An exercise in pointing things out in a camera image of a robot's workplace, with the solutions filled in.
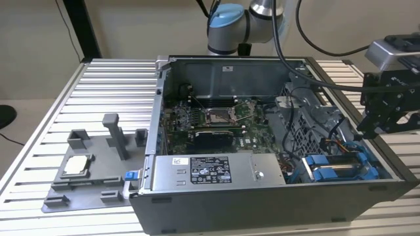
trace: green circuit board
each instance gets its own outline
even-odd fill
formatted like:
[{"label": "green circuit board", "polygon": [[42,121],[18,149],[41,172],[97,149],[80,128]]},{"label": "green circuit board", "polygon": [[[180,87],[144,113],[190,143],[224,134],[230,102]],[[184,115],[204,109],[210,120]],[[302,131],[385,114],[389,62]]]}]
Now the green circuit board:
[{"label": "green circuit board", "polygon": [[[252,100],[240,100],[229,108],[190,108],[180,105],[165,109],[164,127],[168,138],[168,154],[212,153],[280,153],[274,135],[266,124],[262,106]],[[232,145],[216,148],[197,148],[197,132],[228,132]]]}]

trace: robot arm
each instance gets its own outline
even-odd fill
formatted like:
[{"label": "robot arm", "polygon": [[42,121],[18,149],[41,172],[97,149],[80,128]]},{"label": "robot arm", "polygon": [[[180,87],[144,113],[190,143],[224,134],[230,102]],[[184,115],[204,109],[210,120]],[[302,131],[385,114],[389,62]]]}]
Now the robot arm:
[{"label": "robot arm", "polygon": [[[276,2],[281,21],[284,1]],[[221,4],[209,16],[208,54],[233,55],[240,43],[265,43],[272,38],[272,0],[252,0],[249,9],[240,4]]]},{"label": "robot arm", "polygon": [[[362,87],[406,86],[420,80],[420,35],[390,35],[376,40],[365,57],[380,69],[378,74],[366,73]],[[364,119],[357,129],[364,138],[381,133],[420,129],[420,88],[393,93],[361,93],[360,104],[365,106]],[[406,123],[401,117],[410,114]]]}]

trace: aluminum extrusion table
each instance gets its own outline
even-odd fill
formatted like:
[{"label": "aluminum extrusion table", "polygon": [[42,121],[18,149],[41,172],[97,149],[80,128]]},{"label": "aluminum extrusion table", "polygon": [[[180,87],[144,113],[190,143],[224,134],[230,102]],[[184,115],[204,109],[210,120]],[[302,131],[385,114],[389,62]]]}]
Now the aluminum extrusion table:
[{"label": "aluminum extrusion table", "polygon": [[[317,61],[340,85],[361,86],[362,74],[341,61]],[[1,181],[0,235],[141,236],[129,206],[44,214],[40,210],[72,129],[106,135],[105,113],[118,113],[124,132],[149,125],[156,73],[153,60],[94,59],[81,64]],[[360,94],[344,92],[358,111]],[[420,133],[382,135],[420,178]],[[350,223],[208,232],[204,235],[376,236],[420,235],[420,187],[398,200],[374,205]]]}]

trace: white wall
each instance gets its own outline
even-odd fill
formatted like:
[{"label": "white wall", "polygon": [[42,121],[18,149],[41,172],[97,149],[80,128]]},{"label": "white wall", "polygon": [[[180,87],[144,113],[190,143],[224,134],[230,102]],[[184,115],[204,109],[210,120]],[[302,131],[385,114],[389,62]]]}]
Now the white wall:
[{"label": "white wall", "polygon": [[[249,1],[225,0],[245,6]],[[206,19],[194,0],[86,0],[86,7],[104,57],[206,53]],[[304,0],[301,23],[318,46],[342,52],[386,34],[414,31],[418,9],[420,0]],[[289,56],[328,58],[301,40],[293,21],[282,46]],[[252,54],[272,55],[272,44],[254,44]],[[362,54],[349,58],[372,68]],[[53,0],[1,0],[0,99],[53,98],[77,64]]]},{"label": "white wall", "polygon": [[[296,0],[286,0],[292,14],[290,28],[282,45],[288,56],[334,59],[317,52],[302,40],[294,25]],[[368,45],[390,34],[418,31],[420,0],[302,0],[301,28],[310,41],[324,50],[341,53]],[[376,71],[364,52],[345,57],[361,71]]]},{"label": "white wall", "polygon": [[1,0],[0,99],[53,98],[77,65],[53,0]]}]

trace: warning label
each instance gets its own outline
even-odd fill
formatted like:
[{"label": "warning label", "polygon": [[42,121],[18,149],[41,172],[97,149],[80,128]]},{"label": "warning label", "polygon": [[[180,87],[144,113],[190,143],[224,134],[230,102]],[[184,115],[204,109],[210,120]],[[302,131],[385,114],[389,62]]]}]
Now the warning label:
[{"label": "warning label", "polygon": [[190,182],[232,183],[229,159],[221,157],[190,157]]}]

